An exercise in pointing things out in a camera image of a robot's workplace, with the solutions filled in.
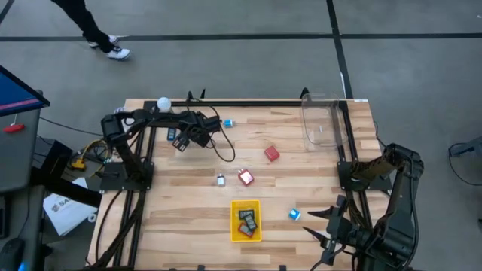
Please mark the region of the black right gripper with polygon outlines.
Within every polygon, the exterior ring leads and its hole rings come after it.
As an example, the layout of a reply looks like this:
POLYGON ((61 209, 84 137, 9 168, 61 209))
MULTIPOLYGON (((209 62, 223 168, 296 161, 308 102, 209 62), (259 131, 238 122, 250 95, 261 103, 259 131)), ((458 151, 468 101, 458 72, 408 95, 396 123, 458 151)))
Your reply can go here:
POLYGON ((367 246, 368 231, 361 225, 355 224, 344 217, 347 210, 347 198, 339 195, 336 204, 330 206, 326 210, 308 212, 317 218, 328 219, 327 233, 330 239, 325 235, 311 230, 308 227, 303 227, 312 237, 314 237, 324 249, 320 256, 320 260, 315 263, 315 266, 325 264, 328 266, 334 265, 334 253, 339 253, 342 248, 336 249, 337 245, 349 246, 356 250, 364 251, 367 246))

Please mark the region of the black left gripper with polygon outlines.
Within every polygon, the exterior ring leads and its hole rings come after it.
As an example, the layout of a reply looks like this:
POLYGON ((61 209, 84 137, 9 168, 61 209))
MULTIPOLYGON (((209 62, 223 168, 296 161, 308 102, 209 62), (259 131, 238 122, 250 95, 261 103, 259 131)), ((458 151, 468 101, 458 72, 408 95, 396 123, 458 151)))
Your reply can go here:
POLYGON ((186 132, 180 132, 172 142, 172 146, 178 151, 184 152, 190 144, 190 140, 204 148, 211 140, 210 132, 221 130, 221 120, 218 115, 207 117, 200 111, 186 111, 183 121, 194 128, 190 131, 190 138, 186 132))

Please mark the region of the red plug charger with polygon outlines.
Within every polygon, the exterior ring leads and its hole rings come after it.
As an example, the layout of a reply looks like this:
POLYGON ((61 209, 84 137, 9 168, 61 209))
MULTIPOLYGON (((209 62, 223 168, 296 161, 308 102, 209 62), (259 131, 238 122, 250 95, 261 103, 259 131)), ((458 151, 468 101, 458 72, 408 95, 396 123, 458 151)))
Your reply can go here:
POLYGON ((270 162, 277 160, 280 157, 280 153, 277 151, 276 147, 271 145, 264 150, 264 154, 270 162))
POLYGON ((238 179, 245 186, 250 185, 255 180, 254 176, 247 169, 240 169, 238 171, 238 179))

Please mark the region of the yellow slotted plastic basket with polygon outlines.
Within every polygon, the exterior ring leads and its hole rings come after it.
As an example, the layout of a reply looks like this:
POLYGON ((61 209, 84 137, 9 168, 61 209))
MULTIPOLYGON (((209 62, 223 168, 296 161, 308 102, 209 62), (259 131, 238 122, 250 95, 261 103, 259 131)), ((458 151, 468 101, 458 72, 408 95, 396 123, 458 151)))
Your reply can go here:
POLYGON ((261 226, 261 204, 257 199, 233 200, 230 205, 230 238, 232 242, 261 242, 262 226, 261 226), (253 231, 252 238, 249 238, 238 231, 244 220, 239 219, 238 211, 253 209, 255 211, 255 222, 258 228, 253 231))

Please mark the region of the clear plastic bin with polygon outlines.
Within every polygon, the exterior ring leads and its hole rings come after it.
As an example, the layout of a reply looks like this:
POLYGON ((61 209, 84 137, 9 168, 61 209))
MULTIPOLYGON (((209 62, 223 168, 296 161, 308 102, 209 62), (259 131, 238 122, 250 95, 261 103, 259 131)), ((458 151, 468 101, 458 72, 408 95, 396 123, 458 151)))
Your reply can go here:
POLYGON ((305 149, 312 152, 335 151, 344 146, 348 137, 338 95, 305 92, 300 98, 305 149))

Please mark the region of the black stand beam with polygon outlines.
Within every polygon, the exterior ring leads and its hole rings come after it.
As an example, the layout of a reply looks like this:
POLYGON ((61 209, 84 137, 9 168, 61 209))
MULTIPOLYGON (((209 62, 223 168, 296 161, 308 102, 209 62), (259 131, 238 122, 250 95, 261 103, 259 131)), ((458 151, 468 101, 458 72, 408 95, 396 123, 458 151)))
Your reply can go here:
POLYGON ((37 135, 32 156, 30 184, 41 185, 51 193, 88 206, 99 207, 102 196, 98 192, 63 178, 71 155, 72 149, 63 143, 37 135))

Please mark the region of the white printed paper bag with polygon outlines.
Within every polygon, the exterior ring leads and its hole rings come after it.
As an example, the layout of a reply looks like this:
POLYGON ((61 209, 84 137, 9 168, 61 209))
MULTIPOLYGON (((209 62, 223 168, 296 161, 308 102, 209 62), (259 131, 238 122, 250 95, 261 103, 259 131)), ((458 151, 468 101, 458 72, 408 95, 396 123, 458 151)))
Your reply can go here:
POLYGON ((58 236, 65 236, 84 221, 95 222, 100 198, 85 203, 47 190, 43 209, 58 236))

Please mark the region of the person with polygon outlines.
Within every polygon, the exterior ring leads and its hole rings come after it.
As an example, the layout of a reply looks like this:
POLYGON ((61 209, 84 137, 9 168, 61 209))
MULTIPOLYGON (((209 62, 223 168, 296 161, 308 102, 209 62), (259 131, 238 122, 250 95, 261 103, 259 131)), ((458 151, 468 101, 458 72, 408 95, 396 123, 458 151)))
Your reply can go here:
POLYGON ((85 0, 51 1, 78 26, 91 48, 99 48, 109 59, 122 61, 130 56, 131 50, 120 47, 116 35, 107 35, 97 26, 85 0))

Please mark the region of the grey cabinet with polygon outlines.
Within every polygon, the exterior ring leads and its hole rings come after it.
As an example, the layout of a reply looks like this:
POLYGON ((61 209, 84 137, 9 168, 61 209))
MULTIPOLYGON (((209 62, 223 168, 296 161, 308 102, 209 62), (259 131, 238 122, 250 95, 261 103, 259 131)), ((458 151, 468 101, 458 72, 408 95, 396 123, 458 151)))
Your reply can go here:
POLYGON ((0 194, 29 185, 39 116, 37 109, 0 117, 0 194), (25 128, 14 133, 4 132, 13 122, 25 128))

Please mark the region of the blue screen monitor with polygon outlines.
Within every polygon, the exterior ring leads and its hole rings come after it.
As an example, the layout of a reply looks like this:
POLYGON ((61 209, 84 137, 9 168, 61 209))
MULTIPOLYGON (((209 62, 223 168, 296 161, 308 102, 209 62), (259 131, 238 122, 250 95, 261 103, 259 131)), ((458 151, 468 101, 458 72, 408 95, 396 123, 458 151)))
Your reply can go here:
POLYGON ((49 106, 50 101, 43 97, 42 92, 33 90, 0 65, 0 117, 49 106))

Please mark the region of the black computer mouse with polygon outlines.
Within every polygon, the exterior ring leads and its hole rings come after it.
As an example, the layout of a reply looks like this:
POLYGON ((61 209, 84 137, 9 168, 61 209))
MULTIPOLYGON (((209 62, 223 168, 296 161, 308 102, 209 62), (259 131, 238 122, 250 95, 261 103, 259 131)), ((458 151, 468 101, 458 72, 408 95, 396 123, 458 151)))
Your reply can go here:
POLYGON ((20 238, 7 241, 0 250, 0 271, 18 271, 24 248, 25 242, 20 238))

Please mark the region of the black aluminium table frame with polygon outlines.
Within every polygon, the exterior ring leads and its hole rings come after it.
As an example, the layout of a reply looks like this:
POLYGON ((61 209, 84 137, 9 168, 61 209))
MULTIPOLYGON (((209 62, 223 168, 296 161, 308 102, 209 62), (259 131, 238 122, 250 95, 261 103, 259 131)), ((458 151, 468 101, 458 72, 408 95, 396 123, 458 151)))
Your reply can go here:
MULTIPOLYGON (((337 164, 380 157, 367 103, 340 99, 347 141, 335 151, 304 147, 301 99, 175 100, 172 113, 218 115, 221 130, 204 148, 190 142, 184 152, 166 140, 169 128, 147 127, 127 141, 145 165, 154 164, 151 189, 102 193, 97 237, 82 271, 310 271, 324 249, 303 227, 327 236, 328 221, 309 215, 334 206, 339 195, 356 203, 373 226, 385 212, 391 190, 345 191, 337 164), (226 128, 232 119, 235 126, 226 128), (270 162, 264 150, 275 146, 270 162), (247 169, 255 180, 238 179, 247 169), (226 185, 217 185, 222 173, 226 185), (232 242, 230 205, 257 199, 261 204, 261 242, 232 242), (288 216, 300 211, 298 221, 288 216)), ((352 269, 347 247, 333 266, 352 269)))

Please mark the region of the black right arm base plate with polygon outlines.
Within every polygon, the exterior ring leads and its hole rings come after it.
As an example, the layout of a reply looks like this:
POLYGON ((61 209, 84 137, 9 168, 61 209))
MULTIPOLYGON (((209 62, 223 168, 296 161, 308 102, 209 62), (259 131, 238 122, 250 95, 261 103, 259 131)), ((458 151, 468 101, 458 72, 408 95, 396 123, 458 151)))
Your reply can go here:
POLYGON ((388 175, 379 175, 371 181, 360 181, 351 176, 352 162, 341 161, 337 164, 340 186, 345 191, 384 190, 392 189, 392 183, 388 175))

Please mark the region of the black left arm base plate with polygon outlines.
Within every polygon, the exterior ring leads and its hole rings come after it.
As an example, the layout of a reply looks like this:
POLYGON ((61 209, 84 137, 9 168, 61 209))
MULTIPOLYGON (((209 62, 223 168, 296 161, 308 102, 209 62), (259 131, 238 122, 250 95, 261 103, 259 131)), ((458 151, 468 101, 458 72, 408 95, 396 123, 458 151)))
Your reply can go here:
POLYGON ((104 171, 100 174, 100 190, 132 190, 145 191, 151 189, 154 174, 154 164, 146 163, 142 166, 144 175, 135 177, 128 175, 125 165, 121 162, 106 163, 104 171))

